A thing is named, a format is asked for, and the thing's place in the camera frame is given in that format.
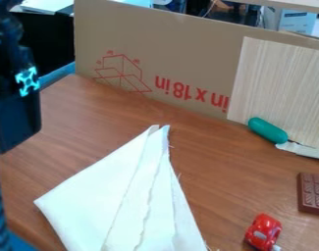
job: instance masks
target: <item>folded fabric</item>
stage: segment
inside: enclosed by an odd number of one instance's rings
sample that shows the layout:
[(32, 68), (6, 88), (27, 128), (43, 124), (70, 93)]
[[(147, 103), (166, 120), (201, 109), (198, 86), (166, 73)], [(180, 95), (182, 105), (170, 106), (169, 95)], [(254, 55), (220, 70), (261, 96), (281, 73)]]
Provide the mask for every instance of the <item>folded fabric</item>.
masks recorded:
[(205, 251), (169, 160), (169, 127), (150, 127), (34, 201), (70, 251)]

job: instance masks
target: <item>box diagram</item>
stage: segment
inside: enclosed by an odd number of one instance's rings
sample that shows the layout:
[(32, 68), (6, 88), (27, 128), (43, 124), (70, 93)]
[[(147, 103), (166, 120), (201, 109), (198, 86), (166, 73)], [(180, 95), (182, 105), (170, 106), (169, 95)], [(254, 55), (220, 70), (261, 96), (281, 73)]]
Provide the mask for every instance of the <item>box diagram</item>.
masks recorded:
[(119, 86), (129, 92), (144, 93), (152, 90), (142, 80), (142, 69), (126, 55), (105, 56), (101, 68), (95, 69), (94, 80)]

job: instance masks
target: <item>chocolate bar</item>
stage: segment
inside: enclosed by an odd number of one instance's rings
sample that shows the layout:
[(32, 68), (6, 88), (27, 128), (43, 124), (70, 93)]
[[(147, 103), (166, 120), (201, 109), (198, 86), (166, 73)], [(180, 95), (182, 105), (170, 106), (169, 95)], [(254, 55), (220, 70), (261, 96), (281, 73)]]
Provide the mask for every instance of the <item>chocolate bar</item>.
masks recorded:
[(298, 210), (319, 216), (319, 175), (297, 175)]

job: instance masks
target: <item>wooden table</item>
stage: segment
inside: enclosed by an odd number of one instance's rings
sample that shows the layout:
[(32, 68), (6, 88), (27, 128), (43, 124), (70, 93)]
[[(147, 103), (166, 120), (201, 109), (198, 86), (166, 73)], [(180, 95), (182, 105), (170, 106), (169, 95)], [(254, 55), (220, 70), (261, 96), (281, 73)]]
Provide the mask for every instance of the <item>wooden table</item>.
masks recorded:
[(172, 126), (172, 163), (204, 239), (214, 251), (242, 244), (256, 214), (283, 224), (284, 250), (319, 251), (319, 217), (296, 207), (299, 172), (319, 161), (280, 151), (243, 125), (205, 118), (139, 95), (68, 76), (42, 91), (42, 131), (4, 156), (0, 177), (11, 230), (40, 250), (63, 250), (33, 205), (66, 178), (149, 126)]

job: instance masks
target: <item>green object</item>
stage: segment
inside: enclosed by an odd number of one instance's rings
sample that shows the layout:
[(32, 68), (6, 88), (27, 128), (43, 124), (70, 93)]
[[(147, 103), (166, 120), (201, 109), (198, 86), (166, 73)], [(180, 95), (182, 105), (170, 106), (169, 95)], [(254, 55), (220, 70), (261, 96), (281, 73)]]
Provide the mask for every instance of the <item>green object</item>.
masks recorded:
[(283, 144), (289, 140), (288, 134), (285, 131), (262, 119), (252, 118), (248, 121), (247, 125), (258, 135), (276, 144)]

